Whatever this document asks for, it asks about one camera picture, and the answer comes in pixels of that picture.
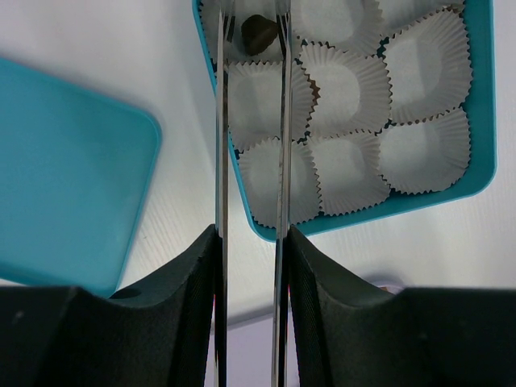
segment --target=chocolate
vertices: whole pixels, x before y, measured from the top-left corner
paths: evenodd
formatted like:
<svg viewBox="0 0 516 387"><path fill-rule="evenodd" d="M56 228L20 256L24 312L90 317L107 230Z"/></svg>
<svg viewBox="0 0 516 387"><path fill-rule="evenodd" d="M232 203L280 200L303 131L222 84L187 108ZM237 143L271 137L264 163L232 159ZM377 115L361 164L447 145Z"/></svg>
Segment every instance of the chocolate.
<svg viewBox="0 0 516 387"><path fill-rule="evenodd" d="M277 38L277 24L262 15L253 15L242 24L242 41L249 56L261 54Z"/></svg>

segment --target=white tabletop surface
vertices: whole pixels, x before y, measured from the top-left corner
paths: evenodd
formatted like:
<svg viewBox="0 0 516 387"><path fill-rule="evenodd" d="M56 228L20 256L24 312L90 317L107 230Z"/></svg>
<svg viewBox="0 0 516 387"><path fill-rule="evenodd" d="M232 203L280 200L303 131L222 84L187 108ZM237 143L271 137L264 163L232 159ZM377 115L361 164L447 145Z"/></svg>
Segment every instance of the white tabletop surface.
<svg viewBox="0 0 516 387"><path fill-rule="evenodd" d="M497 175L474 198L310 238L361 276L516 287L516 2L493 2ZM142 106L160 121L164 142L123 285L184 251L214 221L214 96L190 0L0 0L0 56ZM274 246L251 231L231 176L235 322L271 310Z"/></svg>

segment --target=metal tongs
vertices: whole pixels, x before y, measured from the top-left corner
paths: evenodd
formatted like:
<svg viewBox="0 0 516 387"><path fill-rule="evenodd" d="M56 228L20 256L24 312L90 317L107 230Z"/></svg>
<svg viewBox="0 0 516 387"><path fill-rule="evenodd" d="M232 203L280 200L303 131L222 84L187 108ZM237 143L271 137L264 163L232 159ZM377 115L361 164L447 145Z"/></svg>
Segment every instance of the metal tongs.
<svg viewBox="0 0 516 387"><path fill-rule="evenodd" d="M227 384L227 218L228 218L228 78L229 60L225 50L235 29L235 2L220 0L217 47L217 135L216 135L216 213L215 224L222 244L222 257L215 275L215 385ZM274 280L273 367L271 386L286 385L288 322L288 266L286 238L290 227L290 166L292 149L292 28L290 0L274 0L278 35L283 56L281 91L280 184L277 200L276 269Z"/></svg>

